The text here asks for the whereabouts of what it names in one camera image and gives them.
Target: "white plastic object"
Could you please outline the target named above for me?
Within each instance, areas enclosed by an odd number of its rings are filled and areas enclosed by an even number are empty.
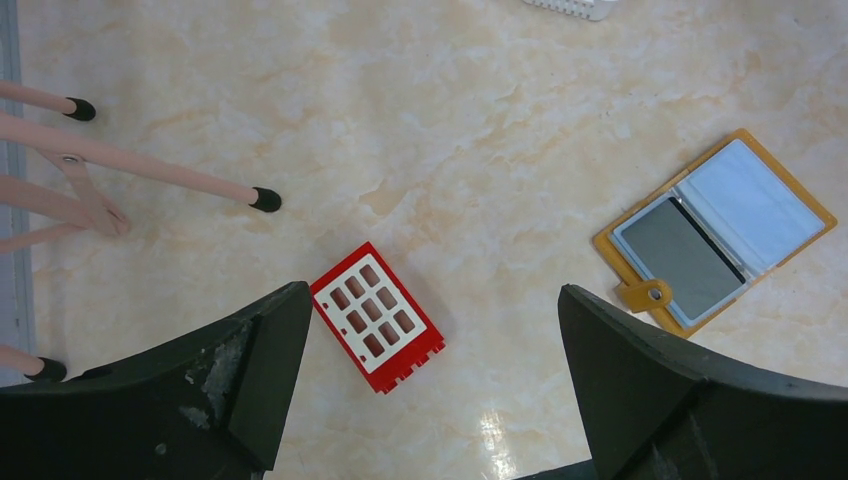
[[[363,275],[366,267],[373,272],[370,282]],[[339,305],[333,298],[333,292],[343,295],[345,303],[349,304]],[[374,372],[427,329],[371,254],[365,255],[314,296],[322,305],[327,305],[326,312],[333,326],[368,373]],[[405,314],[406,324],[397,320],[401,312]],[[364,325],[364,329],[357,331],[357,324]],[[390,343],[386,329],[393,330],[391,338],[394,343]],[[370,348],[369,340],[366,340],[369,338],[372,342]]]
[[[524,0],[524,3],[597,22],[609,14],[618,0]]]

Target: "black plastic base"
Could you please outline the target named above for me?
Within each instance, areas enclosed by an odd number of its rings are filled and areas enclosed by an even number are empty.
[[[283,206],[283,199],[277,192],[262,187],[253,187],[253,189],[259,193],[259,198],[256,203],[250,204],[251,207],[270,213],[276,212]]]
[[[49,358],[38,357],[44,361],[44,368],[35,375],[24,375],[33,382],[61,382],[68,374],[68,369],[61,362]]]
[[[80,122],[90,122],[94,120],[94,117],[97,115],[97,110],[94,108],[94,105],[81,98],[67,97],[67,99],[74,102],[77,105],[77,109],[74,113],[64,114],[66,117],[71,117],[74,120],[79,120]]]

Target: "beige marble tile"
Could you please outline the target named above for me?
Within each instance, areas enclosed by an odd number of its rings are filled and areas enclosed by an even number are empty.
[[[503,480],[586,458],[558,289],[608,297],[590,237],[737,127],[848,219],[838,0],[622,0],[597,24],[520,0],[19,10],[24,81],[100,112],[29,118],[286,201],[266,215],[93,168],[134,229],[33,249],[41,354],[79,373],[137,353],[312,281],[364,240],[445,333],[382,396],[316,316],[266,478]],[[839,227],[693,340],[848,386],[846,259]]]

